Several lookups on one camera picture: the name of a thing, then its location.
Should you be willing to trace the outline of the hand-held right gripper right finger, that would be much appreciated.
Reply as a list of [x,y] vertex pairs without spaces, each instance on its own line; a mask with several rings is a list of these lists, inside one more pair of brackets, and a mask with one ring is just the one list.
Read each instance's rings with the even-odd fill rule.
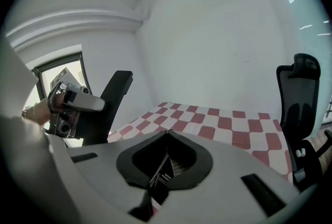
[[[275,170],[237,147],[204,137],[180,133],[210,152],[213,166],[208,176],[189,190],[170,191],[153,224],[285,224],[298,189]],[[268,217],[242,181],[257,175],[284,203]]]

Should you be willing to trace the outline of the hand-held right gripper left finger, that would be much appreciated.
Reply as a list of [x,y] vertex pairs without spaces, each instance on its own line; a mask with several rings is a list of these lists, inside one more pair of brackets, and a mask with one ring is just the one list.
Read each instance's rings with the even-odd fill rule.
[[68,151],[82,180],[77,205],[87,223],[168,224],[168,211],[154,212],[150,184],[166,154],[167,133]]

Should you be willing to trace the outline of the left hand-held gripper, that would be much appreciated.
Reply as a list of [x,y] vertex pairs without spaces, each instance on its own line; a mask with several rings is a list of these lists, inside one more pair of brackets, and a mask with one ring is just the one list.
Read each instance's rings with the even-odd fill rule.
[[[57,93],[65,92],[63,99],[64,110],[54,111],[52,101]],[[69,69],[64,68],[52,80],[50,92],[47,97],[47,105],[51,112],[49,134],[64,138],[75,136],[75,117],[79,117],[80,111],[102,111],[105,101],[91,95],[90,90],[80,85]]]

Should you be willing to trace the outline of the person's left forearm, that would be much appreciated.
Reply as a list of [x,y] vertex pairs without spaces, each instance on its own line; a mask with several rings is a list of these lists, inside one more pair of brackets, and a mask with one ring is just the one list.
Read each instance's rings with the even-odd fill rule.
[[41,100],[34,106],[27,106],[22,112],[22,118],[44,126],[50,120],[51,112],[47,105],[47,99]]

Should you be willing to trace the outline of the person's left hand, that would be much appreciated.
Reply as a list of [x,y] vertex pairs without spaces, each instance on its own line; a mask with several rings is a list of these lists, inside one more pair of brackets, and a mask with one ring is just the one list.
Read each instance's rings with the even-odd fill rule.
[[66,93],[65,92],[61,92],[61,93],[57,93],[52,101],[52,108],[54,111],[58,111],[58,112],[62,112],[64,110],[64,97],[65,97]]

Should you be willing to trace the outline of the black framed window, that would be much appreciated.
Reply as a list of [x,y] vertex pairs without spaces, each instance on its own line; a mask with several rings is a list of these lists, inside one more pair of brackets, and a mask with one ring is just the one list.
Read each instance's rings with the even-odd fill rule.
[[85,71],[82,53],[79,52],[66,55],[64,57],[60,57],[33,67],[32,73],[38,78],[38,82],[34,86],[27,101],[25,102],[25,106],[33,106],[40,102],[42,99],[46,98],[50,92],[50,85],[52,80],[64,68],[69,69],[80,85],[87,88],[90,87]]

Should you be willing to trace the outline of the red white checkered tablecloth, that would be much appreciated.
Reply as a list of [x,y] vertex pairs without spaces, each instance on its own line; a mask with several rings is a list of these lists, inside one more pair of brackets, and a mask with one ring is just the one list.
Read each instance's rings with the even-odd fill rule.
[[292,165],[286,139],[277,119],[268,113],[163,102],[108,136],[116,142],[151,132],[172,129],[238,147],[287,182],[281,198],[289,203],[299,191],[293,185]]

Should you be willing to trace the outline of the black mesh office chair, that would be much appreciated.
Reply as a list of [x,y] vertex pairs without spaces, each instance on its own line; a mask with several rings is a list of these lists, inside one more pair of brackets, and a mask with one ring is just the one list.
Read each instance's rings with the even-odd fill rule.
[[307,140],[315,124],[321,68],[318,60],[305,53],[294,55],[292,65],[280,65],[276,77],[281,96],[280,126],[292,164],[293,182],[303,191],[323,177],[319,158],[332,147],[332,132],[318,150]]

